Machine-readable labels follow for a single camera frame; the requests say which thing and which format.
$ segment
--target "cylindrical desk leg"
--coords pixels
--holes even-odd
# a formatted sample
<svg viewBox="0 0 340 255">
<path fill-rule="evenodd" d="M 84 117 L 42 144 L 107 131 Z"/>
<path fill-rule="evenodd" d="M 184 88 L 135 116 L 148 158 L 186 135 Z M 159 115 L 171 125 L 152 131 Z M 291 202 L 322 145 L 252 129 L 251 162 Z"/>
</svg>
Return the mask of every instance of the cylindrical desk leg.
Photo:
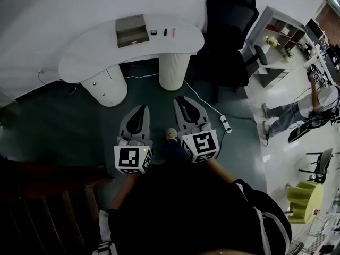
<svg viewBox="0 0 340 255">
<path fill-rule="evenodd" d="M 159 84 L 168 91 L 178 90 L 185 77 L 190 54 L 159 54 Z"/>
<path fill-rule="evenodd" d="M 93 78 L 83 81 L 81 84 L 99 103 L 106 107 L 118 105 L 128 93 L 128 85 L 126 85 L 118 64 L 100 72 Z"/>
</svg>

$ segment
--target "potted plant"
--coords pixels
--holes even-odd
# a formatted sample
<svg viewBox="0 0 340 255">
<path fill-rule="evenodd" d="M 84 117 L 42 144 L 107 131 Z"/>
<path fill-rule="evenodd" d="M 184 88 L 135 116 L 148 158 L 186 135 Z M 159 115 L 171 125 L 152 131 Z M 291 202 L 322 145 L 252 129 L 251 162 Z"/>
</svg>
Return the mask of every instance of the potted plant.
<svg viewBox="0 0 340 255">
<path fill-rule="evenodd" d="M 262 46 L 262 50 L 264 53 L 267 53 L 271 46 L 278 46 L 279 44 L 278 40 L 274 36 L 265 36 L 266 44 Z"/>
<path fill-rule="evenodd" d="M 291 60 L 291 58 L 294 56 L 294 53 L 292 52 L 292 50 L 290 48 L 285 48 L 284 49 L 284 56 L 287 62 L 289 62 Z"/>
</svg>

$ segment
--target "floor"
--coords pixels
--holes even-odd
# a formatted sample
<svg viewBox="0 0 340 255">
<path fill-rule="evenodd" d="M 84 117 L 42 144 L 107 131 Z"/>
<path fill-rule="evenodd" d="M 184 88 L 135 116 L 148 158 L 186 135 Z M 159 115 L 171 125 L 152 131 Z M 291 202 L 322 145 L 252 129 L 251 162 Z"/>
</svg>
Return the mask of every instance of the floor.
<svg viewBox="0 0 340 255">
<path fill-rule="evenodd" d="M 123 72 L 128 76 L 142 76 L 158 73 L 158 68 L 154 63 L 137 63 L 124 68 Z M 195 76 L 195 71 L 189 67 L 186 78 L 193 80 Z M 54 82 L 19 98 L 18 102 L 1 109 L 0 155 L 11 160 L 63 165 L 106 164 L 110 175 L 116 178 L 116 184 L 99 190 L 101 205 L 106 209 L 124 178 L 114 167 L 113 150 L 121 119 L 140 104 L 149 107 L 151 138 L 155 144 L 151 162 L 160 164 L 163 162 L 159 152 L 165 141 L 164 131 L 176 127 L 174 98 L 185 95 L 199 102 L 185 84 L 178 91 L 165 91 L 158 83 L 158 76 L 126 81 L 129 89 L 126 99 L 112 108 L 97 103 L 82 86 L 69 96 L 67 92 L 71 85 L 64 82 Z M 196 80 L 192 86 L 201 98 L 210 101 L 211 85 Z M 219 115 L 210 107 L 205 108 L 221 140 L 224 128 L 218 120 Z M 237 93 L 227 88 L 221 90 L 215 108 L 223 114 L 253 119 L 242 88 Z M 266 191 L 256 124 L 251 120 L 228 120 L 232 133 L 224 136 L 218 160 L 253 188 Z"/>
<path fill-rule="evenodd" d="M 295 56 L 301 60 L 301 65 L 305 59 L 298 49 L 294 50 Z M 265 120 L 262 103 L 266 102 L 269 107 L 276 107 L 292 103 L 304 89 L 310 87 L 305 69 L 292 71 L 279 83 L 275 84 L 270 89 L 265 89 L 259 83 L 257 76 L 253 75 L 250 78 L 249 85 L 246 87 L 251 109 L 254 113 L 256 122 L 258 123 L 259 136 L 263 140 L 262 123 Z M 310 90 L 304 93 L 298 101 L 305 95 L 309 94 Z M 338 127 L 330 123 L 325 126 L 314 129 L 308 134 L 298 139 L 297 141 L 288 144 L 288 136 L 292 130 L 286 130 L 283 133 L 269 139 L 267 147 L 261 147 L 262 161 L 265 166 L 265 176 L 267 182 L 267 193 L 281 206 L 283 211 L 287 211 L 289 203 L 285 196 L 286 185 L 297 185 L 300 180 L 307 180 L 310 174 L 299 172 L 298 169 L 314 170 L 310 164 L 316 160 L 313 155 L 306 155 L 307 152 L 323 152 L 328 148 L 333 148 L 333 153 L 340 151 L 340 135 Z M 327 179 L 324 183 L 324 201 L 321 209 L 321 216 L 325 216 L 330 204 L 333 201 L 334 195 L 340 187 L 339 172 L 335 170 L 340 167 L 340 159 L 338 155 L 331 160 Z M 318 222 L 314 222 L 313 227 L 321 227 Z M 292 225 L 293 237 L 296 240 L 305 240 L 306 231 L 309 231 L 311 225 Z"/>
</svg>

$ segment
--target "white cable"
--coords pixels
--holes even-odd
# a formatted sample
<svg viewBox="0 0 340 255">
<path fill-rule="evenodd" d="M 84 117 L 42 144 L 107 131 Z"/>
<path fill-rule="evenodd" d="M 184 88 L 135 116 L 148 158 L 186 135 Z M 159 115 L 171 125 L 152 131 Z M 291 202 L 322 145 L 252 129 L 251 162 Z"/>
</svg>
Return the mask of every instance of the white cable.
<svg viewBox="0 0 340 255">
<path fill-rule="evenodd" d="M 191 90 L 193 90 L 193 92 L 197 95 L 197 97 L 198 97 L 202 102 L 206 103 L 210 108 L 212 108 L 212 109 L 213 109 L 214 111 L 216 111 L 220 116 L 222 116 L 222 113 L 220 113 L 217 109 L 211 107 L 207 102 L 205 102 L 202 98 L 199 97 L 198 93 L 197 93 L 194 89 L 192 89 L 192 88 L 190 87 L 190 85 L 189 85 L 186 81 L 184 81 L 184 82 L 186 83 L 186 85 L 188 85 L 188 87 L 189 87 Z"/>
<path fill-rule="evenodd" d="M 134 75 L 131 75 L 131 76 L 126 76 L 125 78 L 126 78 L 126 79 L 128 79 L 128 78 L 141 79 L 141 78 L 145 78 L 145 77 L 151 77 L 151 76 L 153 76 L 153 75 L 159 75 L 159 74 L 150 74 L 150 75 L 143 75 L 143 76 L 134 76 Z M 210 108 L 212 108 L 214 111 L 216 111 L 219 115 L 222 116 L 222 113 L 220 113 L 217 109 L 211 107 L 207 102 L 205 102 L 202 98 L 199 97 L 198 93 L 197 93 L 194 89 L 192 89 L 192 88 L 190 87 L 190 85 L 189 85 L 186 81 L 184 81 L 184 82 L 185 82 L 186 85 L 188 85 L 188 87 L 189 87 L 191 90 L 193 90 L 193 92 L 197 95 L 197 97 L 198 97 L 202 102 L 206 103 Z"/>
<path fill-rule="evenodd" d="M 124 78 L 125 79 L 129 79 L 129 78 L 141 79 L 141 78 L 151 77 L 153 75 L 158 75 L 158 74 L 150 74 L 150 75 L 143 75 L 143 76 L 134 76 L 134 75 L 131 75 L 131 76 L 126 76 Z"/>
</svg>

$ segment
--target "sneaker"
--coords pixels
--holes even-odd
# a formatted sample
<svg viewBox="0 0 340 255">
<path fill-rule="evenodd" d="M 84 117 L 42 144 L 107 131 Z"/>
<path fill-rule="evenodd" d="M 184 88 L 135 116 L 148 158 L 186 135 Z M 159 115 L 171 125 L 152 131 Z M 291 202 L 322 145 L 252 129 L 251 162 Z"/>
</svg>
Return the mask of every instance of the sneaker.
<svg viewBox="0 0 340 255">
<path fill-rule="evenodd" d="M 165 131 L 165 138 L 166 140 L 169 140 L 169 139 L 173 139 L 175 141 L 177 141 L 177 130 L 173 129 L 172 127 L 170 127 L 169 129 L 167 129 Z"/>
<path fill-rule="evenodd" d="M 269 130 L 270 130 L 270 125 L 267 123 L 266 120 L 264 120 L 264 122 L 263 122 L 263 131 L 265 133 L 266 140 L 269 140 Z"/>
<path fill-rule="evenodd" d="M 263 109 L 263 113 L 264 113 L 264 115 L 265 115 L 265 119 L 269 119 L 269 117 L 268 117 L 269 107 L 268 107 L 268 105 L 267 105 L 266 102 L 264 102 L 264 103 L 262 104 L 262 109 Z"/>
</svg>

